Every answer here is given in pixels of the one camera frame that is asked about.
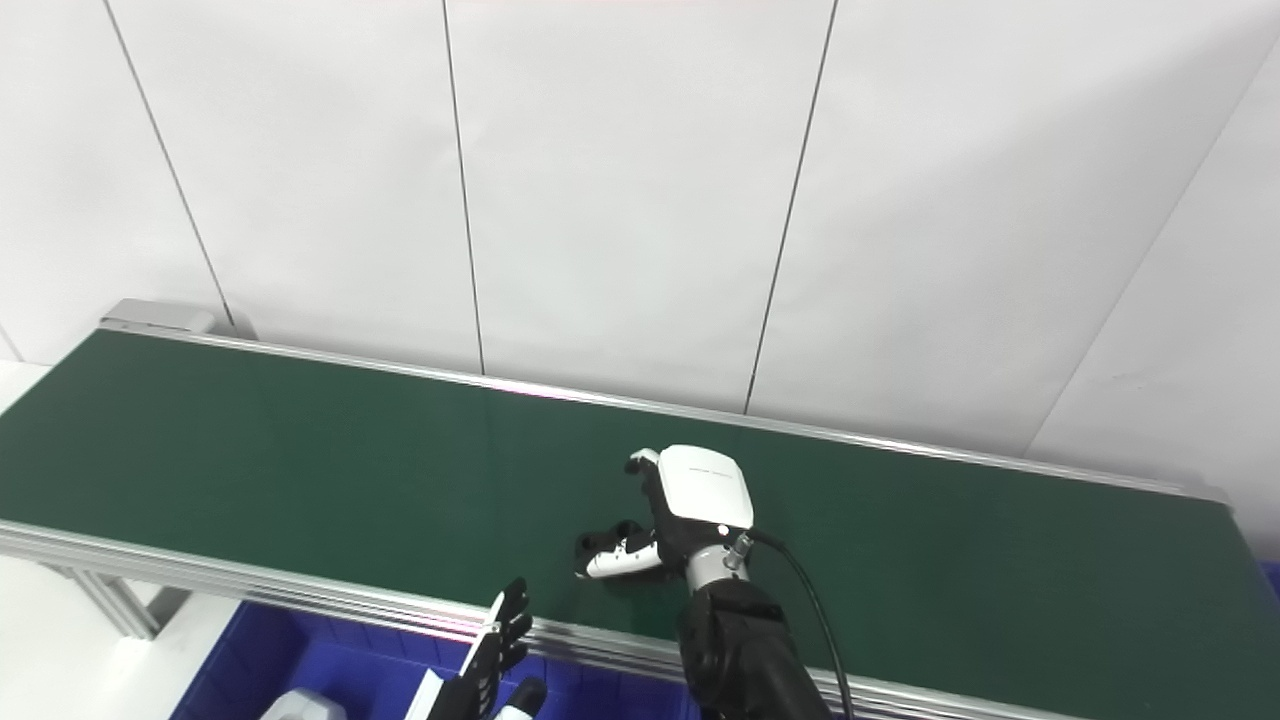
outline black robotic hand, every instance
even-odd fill
[[[439,691],[428,720],[483,720],[489,717],[498,698],[503,673],[525,659],[529,648],[521,642],[532,626],[525,614],[529,593],[524,578],[508,584],[489,609],[485,629],[462,661],[458,674]],[[493,716],[494,720],[529,720],[541,708],[547,685],[538,678],[525,678]]]

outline white robotic hand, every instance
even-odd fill
[[[705,447],[672,445],[662,452],[648,447],[632,452],[623,469],[641,477],[653,527],[623,520],[604,532],[582,533],[573,548],[577,577],[662,579],[692,573],[694,587],[718,577],[716,562],[755,521],[737,462]]]
[[[428,670],[404,720],[490,717],[503,673],[529,653],[521,642],[532,625],[532,618],[525,614],[526,607],[529,593],[525,579],[516,578],[494,598],[458,674],[443,680]],[[538,715],[545,698],[547,685],[538,678],[525,678],[493,720],[530,720]]]

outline white floor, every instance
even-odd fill
[[[44,373],[0,361],[0,411]],[[236,605],[193,594],[155,641],[124,639],[70,580],[0,556],[0,717],[166,719]]]

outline white object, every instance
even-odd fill
[[[662,565],[658,556],[658,543],[649,543],[635,552],[626,551],[626,543],[620,542],[611,553],[599,553],[586,565],[588,578],[612,578],[628,573],[641,573]]]
[[[408,711],[404,712],[404,720],[426,720],[426,716],[431,714],[431,707],[435,706],[435,698],[440,696],[440,688],[444,687],[444,679],[435,674],[434,670],[428,669],[422,675],[422,682],[417,685],[417,692],[413,693],[413,702],[408,703]]]
[[[347,711],[320,693],[294,688],[275,698],[261,720],[347,720]]]
[[[735,528],[750,528],[755,521],[742,470],[728,455],[673,445],[658,455],[658,473],[672,514]]]

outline wall panel seam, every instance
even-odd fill
[[[237,336],[239,334],[239,328],[236,327],[236,318],[232,315],[230,305],[227,304],[227,293],[223,292],[223,283],[218,279],[218,273],[214,270],[214,261],[209,256],[209,250],[205,247],[205,238],[200,234],[200,227],[196,225],[196,217],[191,211],[191,204],[187,201],[187,193],[182,188],[182,182],[178,179],[178,170],[173,164],[173,158],[169,155],[169,147],[164,142],[164,136],[160,133],[160,124],[156,122],[155,113],[151,110],[151,102],[147,100],[147,94],[142,88],[142,78],[138,76],[138,70],[133,64],[133,56],[129,54],[129,47],[124,42],[124,33],[120,31],[120,24],[115,19],[115,12],[111,9],[110,0],[102,0],[102,8],[106,9],[106,17],[111,22],[111,31],[115,32],[115,40],[120,45],[120,53],[124,55],[124,63],[129,68],[129,76],[133,78],[134,87],[138,88],[138,97],[142,100],[142,109],[147,114],[147,122],[151,124],[151,132],[155,135],[156,143],[160,146],[160,154],[164,156],[165,167],[169,168],[169,177],[173,178],[173,186],[178,191],[178,200],[182,202],[182,210],[187,215],[187,223],[191,225],[191,232],[196,237],[196,245],[200,247],[200,255],[205,259],[205,266],[209,269],[209,277],[214,281],[214,290],[218,291],[218,299],[221,301],[223,313],[227,315],[227,322],[232,327],[232,332]]]
[[[462,187],[462,223],[467,236],[467,264],[471,268],[471,306],[476,318],[476,352],[480,356],[480,374],[484,369],[484,333],[480,331],[480,291],[476,284],[476,255],[471,242],[471,205],[467,202],[467,170],[462,161],[462,124],[458,122],[458,87],[453,74],[453,38],[449,33],[449,3],[440,0],[444,17],[444,53],[449,65],[449,100],[453,102],[453,141],[458,150],[458,183]]]
[[[9,352],[13,352],[14,360],[19,363],[26,363],[26,360],[23,360],[22,357],[22,352],[18,352],[18,345],[13,342],[13,338],[9,337],[9,333],[4,329],[3,324],[0,324],[0,341],[4,341],[4,345],[5,347],[9,348]]]
[[[804,135],[800,137],[800,154],[796,158],[796,172],[791,181],[791,195],[787,197],[787,211],[782,219],[782,237],[778,240],[778,255],[773,261],[773,277],[769,279],[769,295],[764,300],[764,318],[760,320],[760,337],[755,342],[755,359],[751,361],[751,377],[746,383],[746,400],[742,402],[742,414],[751,409],[751,393],[755,391],[755,374],[760,368],[760,352],[764,350],[764,333],[769,328],[769,311],[773,309],[773,293],[778,287],[778,273],[782,269],[782,251],[787,245],[787,232],[791,229],[791,214],[796,205],[796,191],[800,187],[800,172],[804,169],[804,155],[809,146],[809,131],[813,129],[813,114],[818,108],[818,91],[822,88],[822,73],[827,67],[827,50],[831,47],[831,31],[836,26],[836,10],[840,9],[840,0],[832,0],[831,15],[827,18],[827,33],[822,40],[822,55],[818,58],[818,73],[813,81],[813,96],[809,99],[809,115],[805,118]]]

